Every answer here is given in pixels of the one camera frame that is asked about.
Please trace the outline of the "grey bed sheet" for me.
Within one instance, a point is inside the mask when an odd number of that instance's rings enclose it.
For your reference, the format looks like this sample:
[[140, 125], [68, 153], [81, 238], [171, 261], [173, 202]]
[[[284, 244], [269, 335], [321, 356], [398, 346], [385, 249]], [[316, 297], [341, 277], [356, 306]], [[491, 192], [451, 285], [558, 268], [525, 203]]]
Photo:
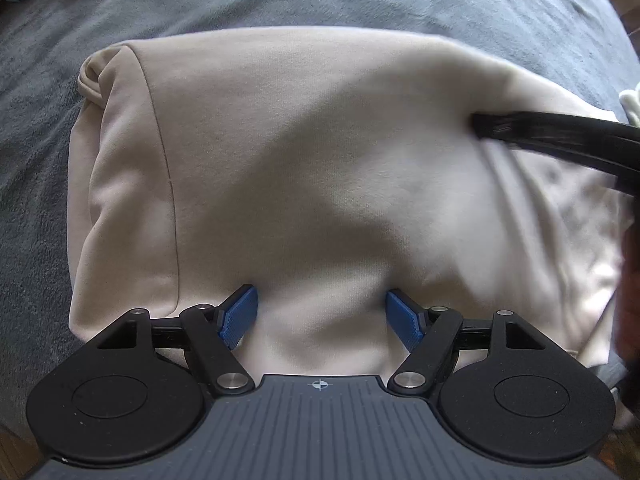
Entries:
[[447, 36], [605, 110], [639, 79], [610, 0], [25, 0], [1, 6], [1, 428], [27, 438], [30, 388], [76, 348], [67, 327], [68, 135], [76, 78], [128, 39], [328, 25]]

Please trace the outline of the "beige zip hoodie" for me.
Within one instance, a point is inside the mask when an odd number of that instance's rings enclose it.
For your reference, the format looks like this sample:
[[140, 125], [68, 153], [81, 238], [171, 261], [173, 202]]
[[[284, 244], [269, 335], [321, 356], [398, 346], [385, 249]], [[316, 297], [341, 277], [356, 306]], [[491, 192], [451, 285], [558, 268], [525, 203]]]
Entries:
[[70, 329], [259, 292], [238, 358], [265, 374], [388, 376], [385, 293], [509, 309], [566, 350], [607, 335], [622, 198], [588, 168], [478, 140], [473, 113], [612, 119], [435, 36], [275, 27], [90, 55], [70, 133]]

